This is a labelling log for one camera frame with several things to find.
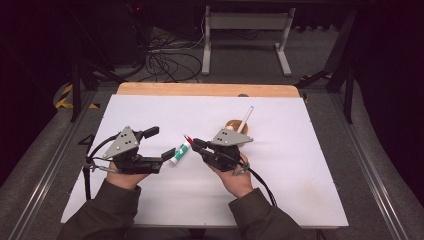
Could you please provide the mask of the beige bear pen holder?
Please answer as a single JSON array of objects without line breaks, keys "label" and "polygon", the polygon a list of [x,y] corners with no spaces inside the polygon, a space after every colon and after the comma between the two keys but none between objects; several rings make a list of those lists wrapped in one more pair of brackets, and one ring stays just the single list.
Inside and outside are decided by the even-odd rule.
[{"label": "beige bear pen holder", "polygon": [[[226,124],[225,124],[225,128],[229,129],[229,130],[233,130],[233,131],[237,131],[241,125],[242,121],[238,120],[238,119],[233,119],[233,120],[229,120]],[[248,134],[248,130],[249,127],[247,124],[245,124],[243,126],[243,129],[241,130],[241,134]]]}]

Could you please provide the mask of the white and green glue stick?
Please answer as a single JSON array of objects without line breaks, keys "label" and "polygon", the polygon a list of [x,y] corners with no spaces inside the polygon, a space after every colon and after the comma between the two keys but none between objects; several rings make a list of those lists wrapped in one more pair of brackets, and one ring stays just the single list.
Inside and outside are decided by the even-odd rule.
[{"label": "white and green glue stick", "polygon": [[191,148],[191,144],[188,141],[185,141],[184,143],[182,143],[175,150],[174,156],[170,159],[170,162],[176,165],[183,158],[183,156],[189,151],[190,148]]}]

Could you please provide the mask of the dark computer equipment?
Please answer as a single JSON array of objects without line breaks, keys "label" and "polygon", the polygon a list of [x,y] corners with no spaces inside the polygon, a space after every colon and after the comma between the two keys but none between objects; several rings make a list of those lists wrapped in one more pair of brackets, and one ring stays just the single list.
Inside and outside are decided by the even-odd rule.
[{"label": "dark computer equipment", "polygon": [[133,34],[138,49],[138,63],[141,66],[145,65],[146,54],[148,50],[147,33],[144,24],[144,13],[142,8],[138,5],[127,4],[129,18],[133,28]]}]

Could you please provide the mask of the white table mat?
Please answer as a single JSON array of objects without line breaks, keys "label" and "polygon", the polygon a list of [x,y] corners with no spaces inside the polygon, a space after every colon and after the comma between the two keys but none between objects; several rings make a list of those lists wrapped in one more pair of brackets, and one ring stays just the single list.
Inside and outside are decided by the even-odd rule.
[{"label": "white table mat", "polygon": [[[185,138],[212,139],[225,123],[243,119],[253,141],[242,147],[262,178],[260,189],[304,228],[337,228],[348,224],[336,185],[303,100],[271,97],[200,97],[114,95],[93,145],[100,153],[108,137],[124,127],[158,135],[141,142],[140,153],[158,156]],[[201,156],[188,151],[176,164],[165,163],[141,183],[137,225],[232,227],[232,195]]]}]

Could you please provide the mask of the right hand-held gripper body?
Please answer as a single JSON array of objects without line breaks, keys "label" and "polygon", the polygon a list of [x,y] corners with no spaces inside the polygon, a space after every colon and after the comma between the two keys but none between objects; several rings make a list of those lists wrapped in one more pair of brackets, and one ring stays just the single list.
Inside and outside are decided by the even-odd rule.
[{"label": "right hand-held gripper body", "polygon": [[234,170],[238,165],[248,170],[249,164],[240,156],[239,146],[252,141],[245,134],[221,129],[212,140],[207,141],[209,147],[205,150],[208,156],[203,161],[222,172]]}]

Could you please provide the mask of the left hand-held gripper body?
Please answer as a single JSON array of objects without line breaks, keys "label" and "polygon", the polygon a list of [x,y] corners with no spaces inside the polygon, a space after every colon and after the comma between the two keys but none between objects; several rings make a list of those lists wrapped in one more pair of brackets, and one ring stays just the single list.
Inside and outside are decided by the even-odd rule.
[{"label": "left hand-held gripper body", "polygon": [[158,174],[163,164],[161,157],[144,157],[138,153],[143,131],[133,131],[126,126],[117,134],[102,159],[113,162],[115,169],[102,167],[102,170],[121,174]]}]

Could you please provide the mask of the person's left hand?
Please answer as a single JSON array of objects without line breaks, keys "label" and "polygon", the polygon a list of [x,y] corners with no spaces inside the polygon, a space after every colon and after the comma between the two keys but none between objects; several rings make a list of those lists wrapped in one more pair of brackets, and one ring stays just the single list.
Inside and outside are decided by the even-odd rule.
[{"label": "person's left hand", "polygon": [[112,173],[107,174],[106,180],[123,189],[134,190],[136,186],[145,178],[148,177],[148,174],[121,174],[121,173]]}]

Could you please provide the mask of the white metal desk frame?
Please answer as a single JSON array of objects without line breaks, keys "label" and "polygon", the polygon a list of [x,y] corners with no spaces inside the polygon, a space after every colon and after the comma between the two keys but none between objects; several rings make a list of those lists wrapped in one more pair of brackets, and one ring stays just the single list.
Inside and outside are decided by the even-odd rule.
[{"label": "white metal desk frame", "polygon": [[274,48],[283,74],[291,76],[292,72],[285,55],[285,46],[295,12],[295,8],[290,8],[287,13],[222,13],[213,12],[210,6],[206,6],[203,23],[204,49],[201,73],[208,75],[210,72],[212,30],[281,30],[281,40],[274,44]]}]

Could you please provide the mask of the person's right hand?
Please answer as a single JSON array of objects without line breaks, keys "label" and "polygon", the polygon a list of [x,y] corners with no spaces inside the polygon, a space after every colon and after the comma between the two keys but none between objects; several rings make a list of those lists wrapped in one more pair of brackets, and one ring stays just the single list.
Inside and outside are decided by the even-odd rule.
[{"label": "person's right hand", "polygon": [[213,166],[210,166],[210,169],[218,175],[226,190],[237,199],[253,191],[251,175],[242,166],[238,165],[234,170],[226,172],[222,172]]}]

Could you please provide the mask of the black metal stand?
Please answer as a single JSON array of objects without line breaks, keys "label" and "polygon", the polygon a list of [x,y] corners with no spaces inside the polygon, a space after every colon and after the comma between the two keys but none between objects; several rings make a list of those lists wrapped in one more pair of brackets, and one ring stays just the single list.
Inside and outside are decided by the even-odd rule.
[{"label": "black metal stand", "polygon": [[331,74],[326,85],[326,91],[328,93],[337,93],[342,85],[345,85],[343,115],[349,124],[353,123],[351,111],[354,74],[346,46],[349,42],[350,32],[354,25],[356,13],[356,10],[350,10],[348,12],[324,68],[312,76],[306,76],[303,80],[295,84],[296,88],[302,89],[319,79],[323,79],[328,74]]},{"label": "black metal stand", "polygon": [[75,122],[82,112],[81,85],[84,85],[88,91],[96,91],[99,86],[99,83],[94,76],[95,71],[118,84],[125,82],[123,78],[92,61],[79,60],[74,62],[71,69],[73,104],[72,122]]}]

